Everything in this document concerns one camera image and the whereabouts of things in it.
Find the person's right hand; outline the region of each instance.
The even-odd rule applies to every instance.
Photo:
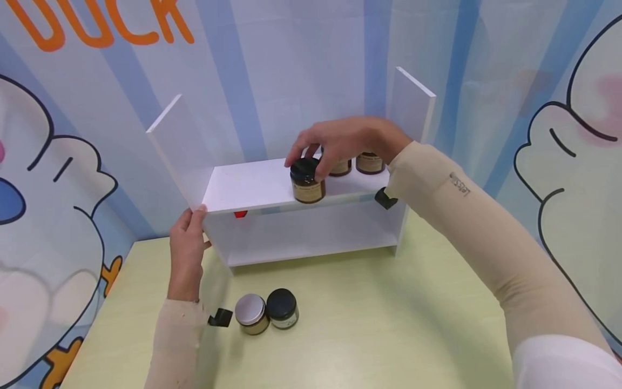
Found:
[[[319,182],[339,161],[352,159],[363,151],[372,151],[389,164],[410,142],[395,124],[381,118],[353,116],[322,121],[298,135],[285,166],[290,167],[305,149],[305,157],[312,157],[322,146],[322,160],[315,170],[315,180]]]

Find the hand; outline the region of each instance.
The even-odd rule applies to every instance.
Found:
[[[203,241],[203,219],[207,208],[201,204],[186,209],[170,229],[170,281],[167,299],[198,301],[203,276],[203,251],[211,247]]]
[[[307,149],[305,157],[312,157],[321,145],[324,153],[315,169],[315,180],[319,182],[339,161],[354,158],[363,151],[372,151],[389,164],[410,142],[399,127],[381,118],[353,116],[322,121],[298,135],[285,159],[285,166],[290,167],[304,149]]]

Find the silver jar lid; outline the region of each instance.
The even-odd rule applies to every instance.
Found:
[[[264,315],[266,304],[257,294],[242,296],[235,304],[235,318],[243,326],[252,326]]]

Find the cartoon duck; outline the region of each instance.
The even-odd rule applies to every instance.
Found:
[[[90,143],[54,135],[39,99],[0,76],[0,388],[53,351],[96,294],[93,215],[117,188],[100,166]]]
[[[622,351],[622,16],[590,43],[567,101],[533,117],[514,168],[541,201],[549,255]]]

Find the cartoon eye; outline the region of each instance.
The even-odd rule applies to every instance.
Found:
[[[26,201],[9,181],[0,178],[0,225],[15,222],[26,212]]]

